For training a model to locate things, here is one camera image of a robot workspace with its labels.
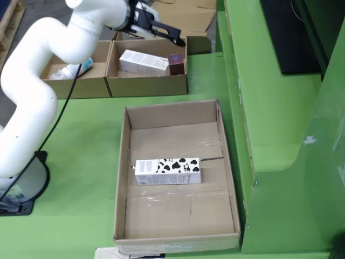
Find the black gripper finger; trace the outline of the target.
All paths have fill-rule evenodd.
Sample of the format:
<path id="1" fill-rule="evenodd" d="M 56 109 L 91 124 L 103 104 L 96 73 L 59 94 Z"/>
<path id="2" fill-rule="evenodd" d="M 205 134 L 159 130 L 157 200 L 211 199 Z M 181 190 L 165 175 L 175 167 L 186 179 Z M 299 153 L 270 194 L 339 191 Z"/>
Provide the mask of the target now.
<path id="1" fill-rule="evenodd" d="M 151 30 L 152 34 L 155 36 L 163 37 L 165 39 L 170 40 L 173 44 L 177 46 L 185 46 L 185 41 L 180 37 L 180 30 L 170 30 L 167 33 Z"/>
<path id="2" fill-rule="evenodd" d="M 167 33 L 163 33 L 163 32 L 153 30 L 153 34 L 156 36 L 163 37 L 163 38 L 180 38 L 181 30 L 177 28 L 168 26 L 166 24 L 162 24 L 157 21 L 153 21 L 153 26 L 160 29 L 164 29 L 167 32 Z"/>

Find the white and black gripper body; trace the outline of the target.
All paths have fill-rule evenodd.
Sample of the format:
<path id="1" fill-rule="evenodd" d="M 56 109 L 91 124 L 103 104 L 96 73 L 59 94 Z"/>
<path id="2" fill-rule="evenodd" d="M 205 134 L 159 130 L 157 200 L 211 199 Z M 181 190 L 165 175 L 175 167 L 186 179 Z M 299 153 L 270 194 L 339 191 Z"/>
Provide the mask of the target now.
<path id="1" fill-rule="evenodd" d="M 160 22 L 158 12 L 141 1 L 128 1 L 130 7 L 129 34 L 145 39 L 154 39 L 156 36 L 151 30 L 158 31 L 152 21 Z"/>

